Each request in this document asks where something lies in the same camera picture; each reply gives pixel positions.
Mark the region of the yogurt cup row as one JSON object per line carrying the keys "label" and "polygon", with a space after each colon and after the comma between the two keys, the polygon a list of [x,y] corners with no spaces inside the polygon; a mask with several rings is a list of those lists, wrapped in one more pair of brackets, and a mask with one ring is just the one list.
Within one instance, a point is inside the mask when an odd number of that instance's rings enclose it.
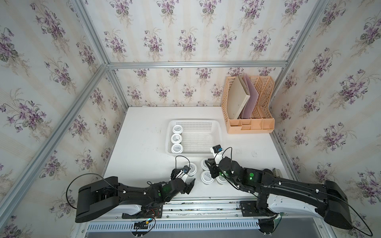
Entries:
{"label": "yogurt cup row", "polygon": [[201,161],[201,163],[200,163],[201,168],[202,168],[204,171],[209,171],[209,168],[208,168],[208,166],[207,166],[207,164],[206,164],[207,161],[208,161],[208,159],[205,158],[205,159],[203,159],[203,160]]}
{"label": "yogurt cup row", "polygon": [[200,179],[205,185],[210,185],[214,182],[214,178],[212,178],[210,171],[203,171],[200,175]]}
{"label": "yogurt cup row", "polygon": [[181,144],[182,142],[182,135],[181,134],[178,134],[178,133],[175,133],[171,136],[171,142],[173,144]]}
{"label": "yogurt cup row", "polygon": [[224,185],[224,184],[227,184],[227,183],[228,183],[227,179],[224,178],[224,177],[222,177],[222,176],[218,176],[218,177],[216,178],[216,181],[217,181],[217,183],[218,183],[219,185]]}
{"label": "yogurt cup row", "polygon": [[171,152],[175,153],[175,154],[181,154],[183,152],[183,150],[184,150],[184,148],[183,148],[182,144],[180,144],[180,143],[175,143],[171,147]]}
{"label": "yogurt cup row", "polygon": [[193,177],[197,173],[197,166],[194,163],[190,163],[190,171],[188,173],[189,177]]}
{"label": "yogurt cup row", "polygon": [[184,131],[184,129],[181,125],[174,125],[172,128],[173,134],[182,134],[183,131]]}

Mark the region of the beige folder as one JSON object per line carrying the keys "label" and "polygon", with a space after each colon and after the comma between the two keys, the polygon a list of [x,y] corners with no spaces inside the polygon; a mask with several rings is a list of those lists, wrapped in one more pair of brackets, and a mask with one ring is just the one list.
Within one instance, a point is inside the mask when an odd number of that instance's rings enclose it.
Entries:
{"label": "beige folder", "polygon": [[250,98],[250,92],[241,76],[236,76],[228,91],[227,113],[230,120],[240,117]]}

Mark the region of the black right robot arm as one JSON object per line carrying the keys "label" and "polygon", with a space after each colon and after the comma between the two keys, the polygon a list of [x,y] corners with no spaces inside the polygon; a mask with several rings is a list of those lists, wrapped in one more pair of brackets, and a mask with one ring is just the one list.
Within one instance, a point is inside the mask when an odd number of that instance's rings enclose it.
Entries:
{"label": "black right robot arm", "polygon": [[311,205],[312,212],[331,226],[353,229],[347,196],[334,181],[304,183],[276,177],[267,169],[243,168],[229,157],[224,157],[219,163],[215,159],[207,159],[205,163],[212,178],[223,176],[237,190],[255,194],[257,204],[254,210],[260,215],[276,214],[268,199],[270,195],[280,195]]}

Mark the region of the peach plastic file organizer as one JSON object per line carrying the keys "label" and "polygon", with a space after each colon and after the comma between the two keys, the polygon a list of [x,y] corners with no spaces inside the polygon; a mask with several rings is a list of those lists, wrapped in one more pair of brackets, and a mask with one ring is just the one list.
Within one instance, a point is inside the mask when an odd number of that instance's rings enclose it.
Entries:
{"label": "peach plastic file organizer", "polygon": [[229,119],[227,104],[229,90],[234,82],[233,76],[227,76],[222,97],[222,112],[229,134],[272,133],[275,129],[275,119],[269,111],[269,102],[273,93],[274,80],[270,76],[250,76],[250,81],[259,91],[259,98],[248,119]]}

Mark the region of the aluminium mounting rail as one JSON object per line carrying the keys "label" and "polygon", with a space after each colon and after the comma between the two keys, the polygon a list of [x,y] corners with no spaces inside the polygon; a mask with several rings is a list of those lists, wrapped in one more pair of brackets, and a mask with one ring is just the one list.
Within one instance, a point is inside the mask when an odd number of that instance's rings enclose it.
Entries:
{"label": "aluminium mounting rail", "polygon": [[[163,205],[161,219],[184,219],[184,218],[216,218],[227,219],[243,217],[239,208],[240,201],[257,200],[254,197],[237,199],[203,199],[203,200],[172,200]],[[294,200],[284,196],[271,195],[266,201],[271,211],[276,213],[290,214],[295,216],[308,216],[323,218],[318,214],[318,208],[302,201]],[[119,205],[108,213],[95,220],[122,219],[123,205]]]}

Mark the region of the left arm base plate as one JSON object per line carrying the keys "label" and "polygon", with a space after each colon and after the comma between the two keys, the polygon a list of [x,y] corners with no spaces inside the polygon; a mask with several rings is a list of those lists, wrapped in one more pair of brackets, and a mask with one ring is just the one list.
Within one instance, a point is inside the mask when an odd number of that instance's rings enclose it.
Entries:
{"label": "left arm base plate", "polygon": [[161,218],[163,205],[159,203],[148,206],[136,204],[123,206],[122,219]]}

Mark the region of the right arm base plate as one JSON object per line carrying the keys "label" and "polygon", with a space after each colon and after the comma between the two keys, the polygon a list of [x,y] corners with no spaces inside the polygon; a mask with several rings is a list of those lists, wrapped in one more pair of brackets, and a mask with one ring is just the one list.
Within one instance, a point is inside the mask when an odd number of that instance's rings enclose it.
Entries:
{"label": "right arm base plate", "polygon": [[243,217],[276,217],[278,215],[269,209],[266,202],[257,200],[240,201],[239,208]]}

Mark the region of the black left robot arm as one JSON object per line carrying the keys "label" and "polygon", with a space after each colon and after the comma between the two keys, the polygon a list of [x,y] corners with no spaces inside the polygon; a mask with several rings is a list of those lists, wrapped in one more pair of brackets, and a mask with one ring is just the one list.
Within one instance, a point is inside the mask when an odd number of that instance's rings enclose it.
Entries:
{"label": "black left robot arm", "polygon": [[95,220],[119,205],[126,206],[123,219],[161,218],[165,203],[193,189],[195,179],[186,183],[189,171],[189,166],[174,169],[170,181],[149,183],[147,187],[124,185],[116,176],[85,185],[78,190],[75,222]]}

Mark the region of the white perforated plastic basket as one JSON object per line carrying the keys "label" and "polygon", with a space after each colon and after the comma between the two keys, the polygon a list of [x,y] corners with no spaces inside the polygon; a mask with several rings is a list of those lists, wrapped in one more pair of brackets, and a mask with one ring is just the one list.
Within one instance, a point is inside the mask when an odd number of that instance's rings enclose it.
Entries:
{"label": "white perforated plastic basket", "polygon": [[209,156],[212,154],[211,148],[215,145],[222,145],[222,132],[218,121],[215,120],[172,120],[168,124],[165,152],[169,155],[178,155],[171,152],[173,143],[171,136],[174,125],[181,125],[184,129],[182,135],[182,146],[184,148],[181,155],[184,156]]}

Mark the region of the purple folder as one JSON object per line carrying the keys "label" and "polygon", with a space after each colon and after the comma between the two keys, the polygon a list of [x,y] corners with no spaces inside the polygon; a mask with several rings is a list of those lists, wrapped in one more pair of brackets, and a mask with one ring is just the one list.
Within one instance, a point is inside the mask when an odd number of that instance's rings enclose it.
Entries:
{"label": "purple folder", "polygon": [[247,89],[249,90],[250,98],[247,101],[245,107],[243,108],[243,110],[240,114],[240,118],[241,119],[250,119],[252,112],[255,109],[255,106],[256,106],[256,103],[257,103],[257,100],[259,97],[259,93],[256,90],[256,88],[254,87],[254,84],[252,83],[252,81],[250,80],[250,78],[247,74],[244,74],[243,80],[246,83]]}

